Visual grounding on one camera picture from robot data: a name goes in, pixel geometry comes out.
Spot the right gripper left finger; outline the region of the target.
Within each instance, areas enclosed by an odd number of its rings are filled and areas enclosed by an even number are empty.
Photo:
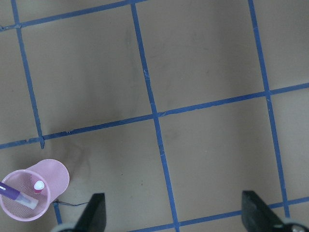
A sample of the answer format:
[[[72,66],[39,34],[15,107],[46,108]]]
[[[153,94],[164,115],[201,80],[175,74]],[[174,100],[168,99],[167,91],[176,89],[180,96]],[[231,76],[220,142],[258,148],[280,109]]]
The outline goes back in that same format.
[[[103,232],[107,224],[104,193],[92,195],[89,203],[73,228],[74,232]]]

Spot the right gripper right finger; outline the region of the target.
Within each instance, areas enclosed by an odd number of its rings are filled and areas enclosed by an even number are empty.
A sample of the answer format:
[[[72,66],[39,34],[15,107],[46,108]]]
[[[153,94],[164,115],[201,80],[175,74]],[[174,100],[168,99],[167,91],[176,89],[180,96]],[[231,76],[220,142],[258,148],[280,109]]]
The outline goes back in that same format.
[[[248,232],[307,232],[308,226],[281,219],[252,190],[244,190],[241,196],[241,221]]]

